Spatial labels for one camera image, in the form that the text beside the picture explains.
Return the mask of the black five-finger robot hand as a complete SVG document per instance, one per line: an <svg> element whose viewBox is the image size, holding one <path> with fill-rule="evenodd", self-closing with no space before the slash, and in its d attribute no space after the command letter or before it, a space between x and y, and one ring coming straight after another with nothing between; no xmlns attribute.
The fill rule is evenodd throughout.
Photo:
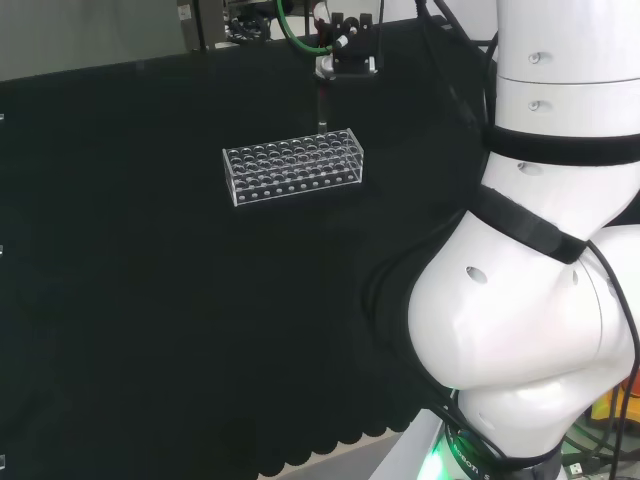
<svg viewBox="0 0 640 480"><path fill-rule="evenodd" d="M378 74L380 29L371 13L346 17L334 12L316 18L314 24L321 47L332 47L315 60L315 76L324 81L367 78Z"/></svg>

